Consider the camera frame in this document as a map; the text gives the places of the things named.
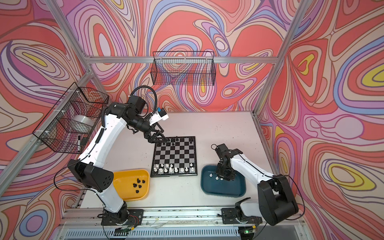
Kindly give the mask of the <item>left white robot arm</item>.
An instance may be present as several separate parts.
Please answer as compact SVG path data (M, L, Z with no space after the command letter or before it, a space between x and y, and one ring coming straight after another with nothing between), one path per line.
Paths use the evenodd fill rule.
M126 202L114 187L114 173L104 168L106 158L115 140L123 129L142 132L150 144L165 143L167 138L159 121L168 119L164 109L154 103L153 111L141 116L146 101L135 93L141 89L155 90L149 86L135 88L126 103L114 102L101 111L101 127L89 146L77 160L68 162L68 169L88 190L96 193L103 203L102 224L114 226L127 225L130 214Z

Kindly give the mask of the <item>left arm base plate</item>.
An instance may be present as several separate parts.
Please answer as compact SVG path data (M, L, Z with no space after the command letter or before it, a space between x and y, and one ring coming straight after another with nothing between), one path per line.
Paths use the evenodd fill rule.
M99 214L97 218L101 219L102 226L131 226L137 227L142 224L144 215L143 209L122 210L119 213L110 213L106 210Z

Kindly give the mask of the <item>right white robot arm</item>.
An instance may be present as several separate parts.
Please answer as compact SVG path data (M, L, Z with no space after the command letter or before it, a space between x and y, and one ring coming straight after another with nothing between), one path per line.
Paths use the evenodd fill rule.
M233 181L241 174L257 188L258 199L250 198L235 204L236 218L240 222L251 217L263 218L268 225L275 226L299 212L292 187L284 175L274 175L262 169L239 149L229 149L225 144L211 148L219 157L216 174L226 181Z

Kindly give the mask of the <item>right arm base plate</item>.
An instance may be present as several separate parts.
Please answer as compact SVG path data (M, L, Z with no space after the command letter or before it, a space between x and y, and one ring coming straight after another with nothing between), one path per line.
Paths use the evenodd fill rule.
M263 222L261 217L250 216L247 217L240 208L222 208L221 213L217 214L219 218L222 219L223 224L225 225L234 225L234 224L252 224L258 226Z

